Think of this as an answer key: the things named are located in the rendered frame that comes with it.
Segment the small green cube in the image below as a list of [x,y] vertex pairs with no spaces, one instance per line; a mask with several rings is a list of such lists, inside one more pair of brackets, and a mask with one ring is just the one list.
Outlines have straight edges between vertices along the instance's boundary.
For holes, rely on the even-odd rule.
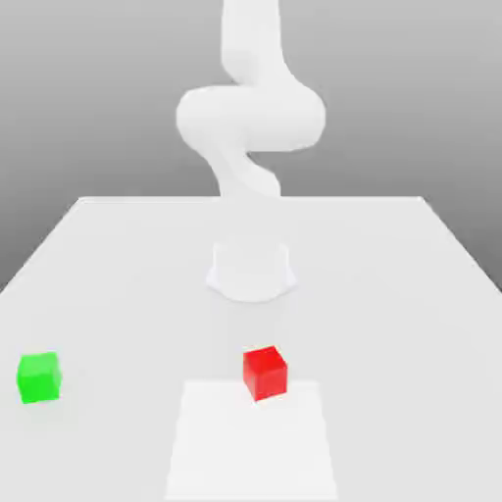
[[17,387],[24,404],[60,398],[62,372],[56,352],[25,354],[17,369]]

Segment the small red cube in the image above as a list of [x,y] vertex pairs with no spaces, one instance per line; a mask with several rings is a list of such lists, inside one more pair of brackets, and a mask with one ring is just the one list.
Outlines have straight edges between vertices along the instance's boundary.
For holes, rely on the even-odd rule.
[[275,346],[244,352],[242,375],[255,402],[287,392],[288,366]]

